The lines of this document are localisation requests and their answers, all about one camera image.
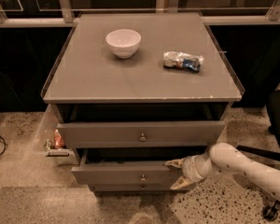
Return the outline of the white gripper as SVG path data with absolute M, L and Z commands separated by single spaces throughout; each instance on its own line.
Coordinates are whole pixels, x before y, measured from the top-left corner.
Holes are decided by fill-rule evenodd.
M 170 187 L 171 190 L 185 189 L 200 182 L 207 177 L 207 158 L 204 155 L 188 156 L 185 159 L 175 159 L 167 161 L 165 166 L 181 168 L 184 176 L 180 176 Z

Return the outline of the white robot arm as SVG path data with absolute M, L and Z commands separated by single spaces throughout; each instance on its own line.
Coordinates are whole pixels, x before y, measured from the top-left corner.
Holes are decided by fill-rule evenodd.
M 280 170 L 249 159 L 228 143 L 214 144 L 204 154 L 167 161 L 164 165 L 182 171 L 172 190 L 198 183 L 208 176 L 236 173 L 280 201 Z

